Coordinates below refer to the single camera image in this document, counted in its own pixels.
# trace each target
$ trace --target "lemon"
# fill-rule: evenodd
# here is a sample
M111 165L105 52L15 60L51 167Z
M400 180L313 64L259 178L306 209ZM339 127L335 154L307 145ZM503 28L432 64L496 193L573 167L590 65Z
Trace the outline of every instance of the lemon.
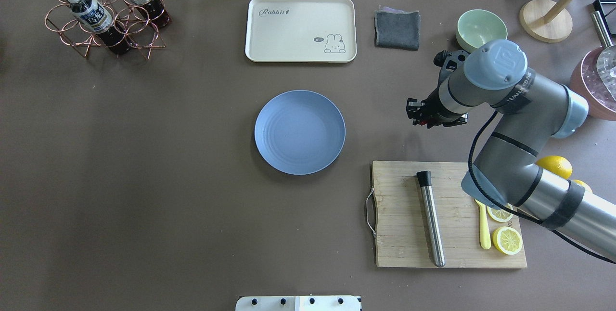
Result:
M568 179L571 177L571 174L574 171L574 167L571 163L565 157L561 157L560 155L547 155L544 158L537 160L535 164L547 171L551 171L563 179Z
M592 193L592 189L584 181L580 181L580 180L572 180L572 181L575 183L578 183L580 186L582 186L583 188L586 188L587 191Z
M504 254L516 254L522 249L522 235L510 226L501 226L492 234L492 242Z
M511 206L510 204L507 204L506 207L509 208L510 210L513 210L513 206ZM498 210L491 208L489 206L486 206L486 208L488 209L488 215L490 215L490 218L493 219L494 221L505 223L513 218L513 214L511 214L510 212L506 212L505 210L502 210L502 208L499 208Z

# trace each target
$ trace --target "wooden cutting board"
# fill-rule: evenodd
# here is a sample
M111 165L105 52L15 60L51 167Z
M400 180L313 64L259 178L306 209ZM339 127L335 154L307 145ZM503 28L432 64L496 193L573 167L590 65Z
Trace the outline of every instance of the wooden cutting board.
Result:
M423 170L432 174L445 268L526 267L524 248L518 254L507 256L494 245L489 250L479 245L479 207L460 186L467 171L466 163L376 160L372 162L372 185L378 267L436 267L430 259L422 192L415 175ZM488 225L490 236L503 225L521 233L517 216L508 223L499 223L488 216Z

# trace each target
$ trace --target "wooden stand base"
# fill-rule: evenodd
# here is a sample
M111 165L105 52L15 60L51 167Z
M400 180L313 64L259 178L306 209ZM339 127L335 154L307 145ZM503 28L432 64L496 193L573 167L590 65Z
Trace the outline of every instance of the wooden stand base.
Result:
M552 21L545 22L545 15L556 5L551 0L533 0L520 10L520 23L531 37L545 43L558 43L573 30L573 20L567 10L562 10Z

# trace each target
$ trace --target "green bowl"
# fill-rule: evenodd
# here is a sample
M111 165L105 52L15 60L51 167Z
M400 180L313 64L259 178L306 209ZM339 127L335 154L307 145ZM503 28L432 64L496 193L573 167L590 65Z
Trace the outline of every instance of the green bowl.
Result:
M456 39L462 49L473 52L488 41L507 39L507 26L490 11L469 10L458 19Z

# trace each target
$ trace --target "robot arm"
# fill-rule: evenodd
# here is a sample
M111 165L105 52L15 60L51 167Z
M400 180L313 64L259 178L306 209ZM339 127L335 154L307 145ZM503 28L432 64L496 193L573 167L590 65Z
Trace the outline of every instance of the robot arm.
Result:
M466 123L469 110L488 103L502 118L474 161L479 186L495 201L513 204L549 230L616 260L616 205L534 164L550 137L571 135L584 122L587 101L528 68L526 55L511 41L491 41L467 55L445 59L444 68L452 59L458 66L439 79L428 98L409 99L413 124ZM462 188L497 207L468 173Z

